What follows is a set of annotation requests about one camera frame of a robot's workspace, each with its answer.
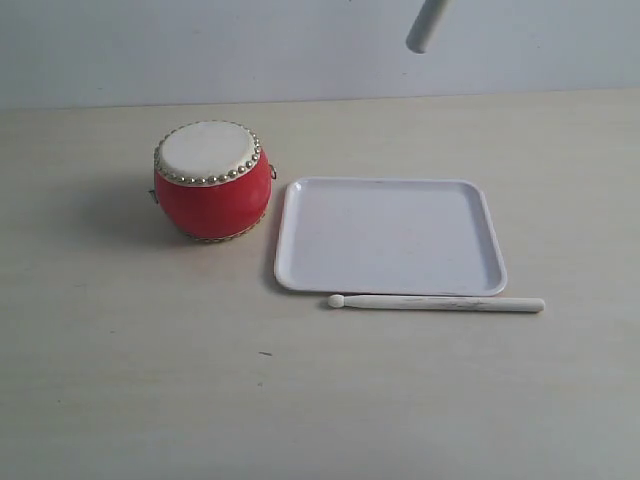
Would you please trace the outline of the white wooden drumstick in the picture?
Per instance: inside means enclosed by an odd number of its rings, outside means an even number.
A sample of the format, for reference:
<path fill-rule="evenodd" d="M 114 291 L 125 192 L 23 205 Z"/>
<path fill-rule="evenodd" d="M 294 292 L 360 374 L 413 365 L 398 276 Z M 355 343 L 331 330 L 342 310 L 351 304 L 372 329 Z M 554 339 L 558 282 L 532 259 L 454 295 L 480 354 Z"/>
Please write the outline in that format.
<path fill-rule="evenodd" d="M 327 304 L 334 309 L 473 311 L 531 314 L 540 313 L 545 309 L 545 302 L 542 299 L 506 297 L 345 296 L 334 294 L 328 297 Z"/>
<path fill-rule="evenodd" d="M 424 54 L 449 1 L 425 0 L 406 38 L 407 48 L 416 54 Z"/>

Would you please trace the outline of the small red drum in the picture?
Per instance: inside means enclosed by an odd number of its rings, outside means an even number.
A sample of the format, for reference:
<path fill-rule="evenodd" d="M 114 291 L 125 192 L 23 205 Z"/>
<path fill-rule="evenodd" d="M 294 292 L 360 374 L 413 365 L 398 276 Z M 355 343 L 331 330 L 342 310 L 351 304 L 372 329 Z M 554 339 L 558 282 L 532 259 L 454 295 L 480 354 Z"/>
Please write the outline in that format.
<path fill-rule="evenodd" d="M 277 177 L 258 135 L 231 121 L 198 121 L 154 150 L 156 203 L 182 233 L 222 242 L 263 218 Z"/>

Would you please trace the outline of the white plastic tray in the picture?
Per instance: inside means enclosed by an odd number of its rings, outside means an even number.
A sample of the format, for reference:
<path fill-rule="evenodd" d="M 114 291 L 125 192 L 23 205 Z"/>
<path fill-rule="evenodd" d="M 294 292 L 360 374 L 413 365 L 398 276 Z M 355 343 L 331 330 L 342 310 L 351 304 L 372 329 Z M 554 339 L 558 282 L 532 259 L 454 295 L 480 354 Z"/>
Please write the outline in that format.
<path fill-rule="evenodd" d="M 326 293 L 491 297 L 507 284 L 486 198 L 463 180 L 293 181 L 274 276 Z"/>

